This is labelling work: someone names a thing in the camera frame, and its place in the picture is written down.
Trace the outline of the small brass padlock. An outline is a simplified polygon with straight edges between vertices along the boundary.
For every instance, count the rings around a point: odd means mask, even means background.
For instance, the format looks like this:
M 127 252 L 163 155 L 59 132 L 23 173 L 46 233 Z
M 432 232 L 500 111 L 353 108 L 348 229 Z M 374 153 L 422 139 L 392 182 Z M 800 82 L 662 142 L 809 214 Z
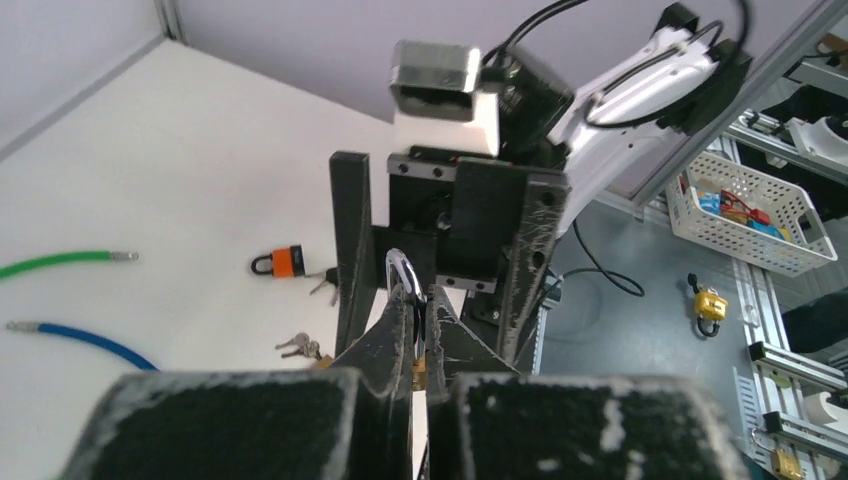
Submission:
M 427 382 L 426 313 L 428 299 L 411 261 L 402 250 L 392 248 L 387 251 L 385 273 L 388 291 L 392 292 L 397 285 L 401 285 L 405 303 L 412 309 L 414 348 L 412 389 L 423 391 Z

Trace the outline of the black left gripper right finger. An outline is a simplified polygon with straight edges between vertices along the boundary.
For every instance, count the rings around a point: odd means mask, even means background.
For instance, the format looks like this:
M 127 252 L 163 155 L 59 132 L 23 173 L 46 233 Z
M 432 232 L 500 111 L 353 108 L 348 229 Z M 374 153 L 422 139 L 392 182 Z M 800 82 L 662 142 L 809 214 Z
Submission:
M 458 318 L 426 309 L 429 479 L 745 479 L 715 397 L 657 375 L 523 375 Z

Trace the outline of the orange black key fob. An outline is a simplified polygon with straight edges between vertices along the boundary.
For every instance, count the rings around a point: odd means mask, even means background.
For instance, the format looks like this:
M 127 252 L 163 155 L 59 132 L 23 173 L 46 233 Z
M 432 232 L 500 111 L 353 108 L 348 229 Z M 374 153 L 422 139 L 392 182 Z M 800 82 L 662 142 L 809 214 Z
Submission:
M 291 245 L 260 255 L 252 260 L 250 270 L 256 276 L 304 277 L 306 269 L 302 246 Z

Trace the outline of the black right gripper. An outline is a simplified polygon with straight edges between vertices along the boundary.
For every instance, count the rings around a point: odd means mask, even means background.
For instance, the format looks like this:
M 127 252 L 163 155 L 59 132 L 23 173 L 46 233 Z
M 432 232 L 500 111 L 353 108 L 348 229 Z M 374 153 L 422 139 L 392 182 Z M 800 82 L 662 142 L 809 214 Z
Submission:
M 497 353 L 515 364 L 564 212 L 564 174 L 530 174 L 511 162 L 426 149 L 390 155 L 386 171 L 389 220 L 375 228 L 373 241 L 369 156 L 338 151 L 329 159 L 339 294 L 335 354 L 364 334 L 377 287 L 386 285 L 386 253 L 398 248 L 423 286 L 495 295 Z

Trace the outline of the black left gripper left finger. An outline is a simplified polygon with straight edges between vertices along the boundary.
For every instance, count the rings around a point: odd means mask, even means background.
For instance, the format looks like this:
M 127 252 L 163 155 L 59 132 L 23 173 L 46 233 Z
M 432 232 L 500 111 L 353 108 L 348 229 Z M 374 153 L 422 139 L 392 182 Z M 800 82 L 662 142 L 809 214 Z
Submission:
M 94 408 L 64 479 L 408 479 L 412 306 L 324 369 L 127 374 Z

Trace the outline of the large brass padlock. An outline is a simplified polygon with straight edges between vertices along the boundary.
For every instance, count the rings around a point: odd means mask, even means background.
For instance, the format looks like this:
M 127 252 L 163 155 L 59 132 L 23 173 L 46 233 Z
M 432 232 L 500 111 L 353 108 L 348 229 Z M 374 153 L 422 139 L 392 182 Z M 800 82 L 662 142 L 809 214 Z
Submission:
M 323 355 L 318 360 L 316 360 L 311 366 L 311 370 L 322 370 L 328 368 L 334 361 L 334 358 L 330 355 Z

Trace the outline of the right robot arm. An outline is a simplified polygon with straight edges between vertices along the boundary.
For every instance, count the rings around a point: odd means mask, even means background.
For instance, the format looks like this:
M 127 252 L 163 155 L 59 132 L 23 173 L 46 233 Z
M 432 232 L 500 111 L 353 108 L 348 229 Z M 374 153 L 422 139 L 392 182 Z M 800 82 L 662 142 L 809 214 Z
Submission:
M 372 221 L 368 155 L 338 151 L 329 160 L 338 352 L 365 333 L 377 290 L 399 287 L 423 351 L 428 292 L 441 286 L 465 291 L 461 324 L 516 362 L 562 283 L 549 265 L 579 214 L 650 150 L 712 123 L 744 84 L 754 20 L 747 1 L 737 5 L 733 38 L 721 21 L 702 24 L 684 4 L 669 5 L 633 55 L 575 89 L 521 46 L 571 8 L 544 7 L 488 52 L 396 44 L 386 225 Z

